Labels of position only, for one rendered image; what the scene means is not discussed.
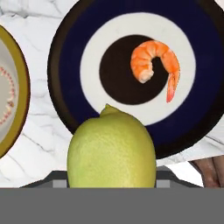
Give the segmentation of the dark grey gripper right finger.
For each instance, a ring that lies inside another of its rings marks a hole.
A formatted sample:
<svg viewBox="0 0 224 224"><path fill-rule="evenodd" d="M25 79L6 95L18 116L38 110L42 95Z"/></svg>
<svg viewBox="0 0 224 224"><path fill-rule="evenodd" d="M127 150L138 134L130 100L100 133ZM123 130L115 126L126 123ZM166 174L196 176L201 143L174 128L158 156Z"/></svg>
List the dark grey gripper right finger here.
<svg viewBox="0 0 224 224"><path fill-rule="evenodd" d="M200 188L200 185L195 185L185 180L179 179L169 168L160 166L157 168L156 188Z"/></svg>

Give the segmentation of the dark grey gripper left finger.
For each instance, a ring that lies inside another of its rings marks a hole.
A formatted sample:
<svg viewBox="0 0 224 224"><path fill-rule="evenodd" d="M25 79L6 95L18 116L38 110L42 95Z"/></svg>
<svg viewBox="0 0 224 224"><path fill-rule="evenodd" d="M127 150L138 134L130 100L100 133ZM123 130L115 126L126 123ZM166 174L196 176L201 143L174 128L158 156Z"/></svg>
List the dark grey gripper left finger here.
<svg viewBox="0 0 224 224"><path fill-rule="evenodd" d="M35 181L24 188L68 188L67 172L66 171L52 171L44 179Z"/></svg>

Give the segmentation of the yellow-green lemon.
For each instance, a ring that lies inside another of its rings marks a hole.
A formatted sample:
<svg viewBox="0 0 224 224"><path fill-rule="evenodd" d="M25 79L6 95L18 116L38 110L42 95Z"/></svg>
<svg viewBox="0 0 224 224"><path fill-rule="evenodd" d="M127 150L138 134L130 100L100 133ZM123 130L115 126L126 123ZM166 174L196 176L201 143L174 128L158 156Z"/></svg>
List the yellow-green lemon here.
<svg viewBox="0 0 224 224"><path fill-rule="evenodd" d="M67 153L71 187L149 188L156 155L146 128L132 115L106 105L74 133Z"/></svg>

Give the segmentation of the gold-rimmed grey plate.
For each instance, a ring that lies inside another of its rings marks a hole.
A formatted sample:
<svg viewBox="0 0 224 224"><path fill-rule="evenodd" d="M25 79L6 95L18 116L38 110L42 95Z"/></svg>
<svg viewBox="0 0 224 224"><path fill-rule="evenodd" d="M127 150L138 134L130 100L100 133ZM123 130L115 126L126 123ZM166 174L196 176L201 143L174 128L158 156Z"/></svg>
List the gold-rimmed grey plate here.
<svg viewBox="0 0 224 224"><path fill-rule="evenodd" d="M28 114L31 84L25 56L0 25L0 158L17 141Z"/></svg>

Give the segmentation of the blue white black round plate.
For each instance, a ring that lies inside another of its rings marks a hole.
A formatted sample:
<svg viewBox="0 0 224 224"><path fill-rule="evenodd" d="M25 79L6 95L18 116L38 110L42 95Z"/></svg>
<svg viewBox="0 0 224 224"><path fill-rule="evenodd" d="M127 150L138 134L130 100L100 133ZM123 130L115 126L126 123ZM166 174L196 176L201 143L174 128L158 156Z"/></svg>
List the blue white black round plate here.
<svg viewBox="0 0 224 224"><path fill-rule="evenodd" d="M166 102L160 58L144 84L133 75L133 50L160 41L178 58L180 76ZM70 132L111 105L148 130L158 158L203 138L224 115L224 9L215 0L79 0L56 31L48 88Z"/></svg>

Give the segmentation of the orange shrimp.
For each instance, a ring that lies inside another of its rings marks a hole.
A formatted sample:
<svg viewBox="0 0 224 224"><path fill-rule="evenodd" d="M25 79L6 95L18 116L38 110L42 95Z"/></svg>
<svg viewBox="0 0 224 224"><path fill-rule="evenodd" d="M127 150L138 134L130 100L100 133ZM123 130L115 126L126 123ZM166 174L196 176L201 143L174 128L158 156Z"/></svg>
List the orange shrimp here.
<svg viewBox="0 0 224 224"><path fill-rule="evenodd" d="M156 40L148 40L137 46L130 58L130 68L134 77L142 84L149 81L153 74L152 61L160 58L168 73L166 102L172 101L179 83L180 65L177 56L171 48Z"/></svg>

